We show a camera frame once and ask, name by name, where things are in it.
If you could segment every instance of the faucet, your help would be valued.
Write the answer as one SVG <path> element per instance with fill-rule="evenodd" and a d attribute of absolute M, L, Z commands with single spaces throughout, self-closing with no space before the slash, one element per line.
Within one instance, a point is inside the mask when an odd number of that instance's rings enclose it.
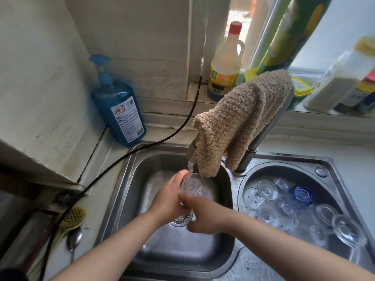
<path fill-rule="evenodd" d="M 256 152 L 258 151 L 259 144 L 263 141 L 263 139 L 267 136 L 270 132 L 272 127 L 279 121 L 282 114 L 287 110 L 289 104 L 292 102 L 294 97 L 294 85 L 290 89 L 288 97 L 286 98 L 285 102 L 279 109 L 279 111 L 275 114 L 275 116 L 271 119 L 271 121 L 263 128 L 263 130 L 254 138 L 254 140 L 250 143 L 247 147 L 244 156 L 242 157 L 238 167 L 234 172 L 236 173 L 243 173 L 246 171 L 247 166 L 249 165 L 252 158 L 255 156 Z M 186 156 L 188 157 L 189 162 L 196 163 L 196 143 L 199 141 L 199 133 L 191 142 L 188 150 L 186 151 Z"/>

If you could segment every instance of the blue bottle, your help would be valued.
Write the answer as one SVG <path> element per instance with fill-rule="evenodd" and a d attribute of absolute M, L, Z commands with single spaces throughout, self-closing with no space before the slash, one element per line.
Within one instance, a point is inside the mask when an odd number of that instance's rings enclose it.
<path fill-rule="evenodd" d="M 89 60 L 96 65 L 101 84 L 93 91 L 91 98 L 116 140 L 130 147 L 146 134 L 134 91 L 128 84 L 114 81 L 110 73 L 106 72 L 104 66 L 112 58 L 95 54 Z"/>

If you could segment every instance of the person's right hand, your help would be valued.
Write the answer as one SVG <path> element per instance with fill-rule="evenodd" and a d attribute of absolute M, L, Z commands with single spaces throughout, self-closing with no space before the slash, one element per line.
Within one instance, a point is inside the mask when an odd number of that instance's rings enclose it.
<path fill-rule="evenodd" d="M 201 196 L 179 194 L 179 200 L 185 207 L 193 210 L 196 220 L 188 223 L 188 230 L 193 233 L 216 234 L 227 232 L 232 209 L 226 208 Z"/>

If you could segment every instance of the power cord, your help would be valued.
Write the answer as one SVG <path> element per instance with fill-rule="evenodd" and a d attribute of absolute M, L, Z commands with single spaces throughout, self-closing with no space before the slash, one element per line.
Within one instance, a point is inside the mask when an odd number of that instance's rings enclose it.
<path fill-rule="evenodd" d="M 83 195 L 85 195 L 85 193 L 87 191 L 89 191 L 89 189 L 98 182 L 98 180 L 100 180 L 103 175 L 105 175 L 111 168 L 113 168 L 115 165 L 117 165 L 119 162 L 121 162 L 123 159 L 129 157 L 130 155 L 134 154 L 134 153 L 137 153 L 141 150 L 144 150 L 144 149 L 147 149 L 147 148 L 150 148 L 152 146 L 155 146 L 155 145 L 158 145 L 158 144 L 161 144 L 169 139 L 171 139 L 173 136 L 175 136 L 178 132 L 180 132 L 182 130 L 182 128 L 185 127 L 185 125 L 188 123 L 188 121 L 190 120 L 191 118 L 191 115 L 193 114 L 193 111 L 195 109 L 195 106 L 196 106 L 196 103 L 198 101 L 198 96 L 199 96 L 199 89 L 201 88 L 201 83 L 202 83 L 202 76 L 199 77 L 199 82 L 198 82 L 198 89 L 196 91 L 196 95 L 195 95 L 195 99 L 194 99 L 194 103 L 193 103 L 193 107 L 191 108 L 190 110 L 190 113 L 188 115 L 188 117 L 186 118 L 185 122 L 181 125 L 181 127 L 179 129 L 177 129 L 176 132 L 174 132 L 172 135 L 169 135 L 168 137 L 164 138 L 163 140 L 160 140 L 158 142 L 154 142 L 154 143 L 151 143 L 151 144 L 148 144 L 146 146 L 143 146 L 143 147 L 140 147 L 138 149 L 135 149 L 129 153 L 127 153 L 126 155 L 122 156 L 121 158 L 119 158 L 117 161 L 115 161 L 112 165 L 110 165 L 108 168 L 106 168 L 101 174 L 98 175 L 98 177 L 96 179 L 94 179 L 82 192 L 80 192 L 77 197 L 74 199 L 74 201 L 68 206 L 68 208 L 64 211 L 64 213 L 61 215 L 61 217 L 59 218 L 59 220 L 57 221 L 53 231 L 52 231 L 52 234 L 51 234 L 51 237 L 49 239 L 49 242 L 48 242 L 48 245 L 47 245 L 47 249 L 44 253 L 44 257 L 43 257 L 43 264 L 42 264 L 42 268 L 40 270 L 40 276 L 39 276 L 39 281 L 43 281 L 43 278 L 44 278 L 44 275 L 45 275 L 45 270 L 47 268 L 47 263 L 48 263 L 48 257 L 49 257 L 49 254 L 51 252 L 51 247 L 52 247 L 52 243 L 53 243 L 53 240 L 55 238 L 55 235 L 57 233 L 57 230 L 59 229 L 59 225 L 60 223 L 64 220 L 64 218 L 67 216 L 67 214 L 69 213 L 69 211 L 73 208 L 73 206 L 78 202 L 79 199 L 81 199 L 83 197 Z"/>

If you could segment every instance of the hand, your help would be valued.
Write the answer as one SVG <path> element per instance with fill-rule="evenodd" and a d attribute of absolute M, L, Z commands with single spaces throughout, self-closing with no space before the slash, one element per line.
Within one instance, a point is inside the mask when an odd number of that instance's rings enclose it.
<path fill-rule="evenodd" d="M 190 213 L 190 209 L 179 202 L 180 184 L 187 174 L 187 170 L 180 170 L 155 195 L 148 212 L 155 214 L 160 227 Z"/>
<path fill-rule="evenodd" d="M 226 225 L 233 213 L 219 203 L 201 196 L 180 193 L 180 201 L 194 211 L 196 220 L 188 223 L 188 230 L 193 233 L 216 234 L 227 232 Z"/>

